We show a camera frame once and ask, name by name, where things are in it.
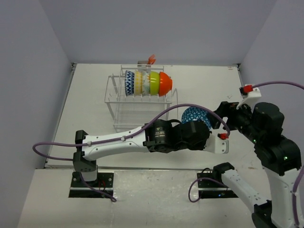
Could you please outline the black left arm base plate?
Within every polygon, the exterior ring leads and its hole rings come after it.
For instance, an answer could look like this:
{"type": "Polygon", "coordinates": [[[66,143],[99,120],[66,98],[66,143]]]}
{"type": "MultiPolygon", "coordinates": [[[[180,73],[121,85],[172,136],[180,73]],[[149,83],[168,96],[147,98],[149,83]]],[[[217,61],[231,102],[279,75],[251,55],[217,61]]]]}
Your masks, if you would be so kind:
{"type": "Polygon", "coordinates": [[[109,196],[113,196],[114,189],[114,173],[113,172],[98,172],[97,179],[90,181],[87,184],[96,189],[102,191],[105,194],[98,193],[88,188],[80,179],[78,172],[72,173],[72,180],[69,190],[69,198],[97,198],[97,199],[110,199],[109,196]]]}

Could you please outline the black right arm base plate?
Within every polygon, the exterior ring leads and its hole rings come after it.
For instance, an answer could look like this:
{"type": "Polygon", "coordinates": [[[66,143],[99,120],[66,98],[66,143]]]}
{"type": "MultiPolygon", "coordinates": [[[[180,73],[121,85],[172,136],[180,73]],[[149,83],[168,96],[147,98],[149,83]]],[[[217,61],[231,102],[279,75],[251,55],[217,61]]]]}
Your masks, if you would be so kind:
{"type": "Polygon", "coordinates": [[[210,180],[198,182],[198,192],[201,199],[227,199],[237,198],[237,195],[229,188],[224,188],[218,183],[210,180]]]}

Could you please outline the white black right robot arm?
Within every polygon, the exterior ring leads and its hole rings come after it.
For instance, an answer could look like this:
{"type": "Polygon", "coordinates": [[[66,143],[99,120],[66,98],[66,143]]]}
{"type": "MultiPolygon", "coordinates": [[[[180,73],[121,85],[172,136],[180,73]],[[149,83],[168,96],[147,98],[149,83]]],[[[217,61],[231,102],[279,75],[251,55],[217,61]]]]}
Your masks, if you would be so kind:
{"type": "Polygon", "coordinates": [[[285,117],[279,108],[266,102],[254,108],[221,102],[215,113],[227,118],[225,130],[238,130],[254,144],[268,177],[271,199],[260,197],[229,162],[214,166],[212,182],[218,187],[226,185],[244,202],[255,227],[302,228],[304,217],[297,197],[304,174],[301,152],[295,142],[282,135],[285,117]]]}

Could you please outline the teal triangle pattern bowl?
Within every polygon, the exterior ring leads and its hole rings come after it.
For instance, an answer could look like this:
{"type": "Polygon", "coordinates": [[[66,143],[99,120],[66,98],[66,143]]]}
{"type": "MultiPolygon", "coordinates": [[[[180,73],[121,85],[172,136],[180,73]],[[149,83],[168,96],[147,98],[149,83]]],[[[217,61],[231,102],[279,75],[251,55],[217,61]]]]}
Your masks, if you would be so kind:
{"type": "Polygon", "coordinates": [[[211,129],[211,123],[207,117],[207,114],[208,112],[203,109],[189,107],[183,112],[181,116],[181,122],[184,124],[190,121],[203,121],[206,126],[211,129]]]}

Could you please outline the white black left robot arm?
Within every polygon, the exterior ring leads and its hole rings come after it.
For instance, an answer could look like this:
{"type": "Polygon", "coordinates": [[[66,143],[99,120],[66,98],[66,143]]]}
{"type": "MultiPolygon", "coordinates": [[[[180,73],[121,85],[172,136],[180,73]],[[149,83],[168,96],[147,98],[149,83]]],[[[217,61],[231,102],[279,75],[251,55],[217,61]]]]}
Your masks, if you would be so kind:
{"type": "Polygon", "coordinates": [[[82,173],[83,183],[92,187],[99,180],[96,161],[100,158],[128,152],[202,151],[210,135],[211,131],[201,120],[181,123],[159,119],[151,125],[103,136],[92,136],[78,130],[73,166],[76,172],[82,173]]]}

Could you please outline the red rim zigzag bowl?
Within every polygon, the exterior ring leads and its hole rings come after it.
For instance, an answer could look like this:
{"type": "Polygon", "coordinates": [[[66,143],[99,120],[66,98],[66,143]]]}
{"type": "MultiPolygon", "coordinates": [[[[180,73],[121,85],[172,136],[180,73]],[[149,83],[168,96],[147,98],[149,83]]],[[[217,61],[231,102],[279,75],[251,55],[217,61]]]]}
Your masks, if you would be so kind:
{"type": "Polygon", "coordinates": [[[134,76],[134,72],[128,70],[125,71],[124,86],[126,96],[133,95],[134,93],[134,76]]]}

